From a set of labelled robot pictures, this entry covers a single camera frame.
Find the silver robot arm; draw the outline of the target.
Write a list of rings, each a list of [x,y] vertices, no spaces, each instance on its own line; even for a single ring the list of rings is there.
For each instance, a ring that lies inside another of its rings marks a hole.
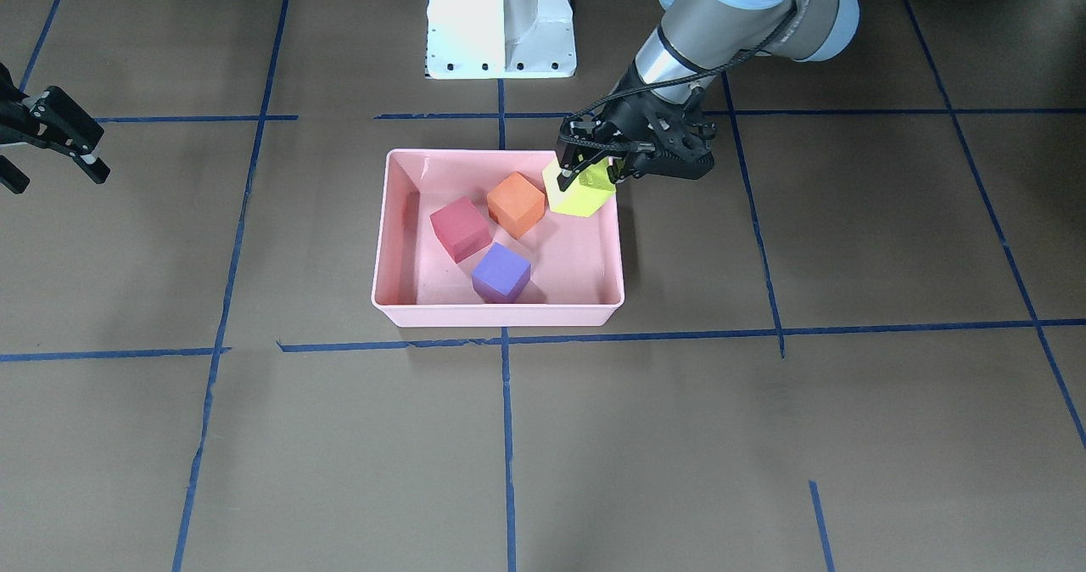
[[[698,180],[714,170],[717,127],[703,115],[714,78],[758,55],[835,58],[859,25],[858,0],[659,0],[662,20],[613,92],[560,124],[563,192],[604,162],[606,181]]]

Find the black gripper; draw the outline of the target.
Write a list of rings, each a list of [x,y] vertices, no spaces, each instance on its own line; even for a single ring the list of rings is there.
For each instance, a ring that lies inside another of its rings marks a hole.
[[[647,128],[658,126],[666,130],[671,125],[705,122],[700,115],[700,104],[705,90],[696,85],[681,104],[669,103],[652,90],[613,100],[606,104],[594,130],[594,139],[574,135],[560,135],[556,154],[559,173],[556,185],[560,192],[567,192],[579,177],[584,177],[591,166],[613,158],[626,157],[630,152],[647,152],[651,143],[641,140],[647,137]]]

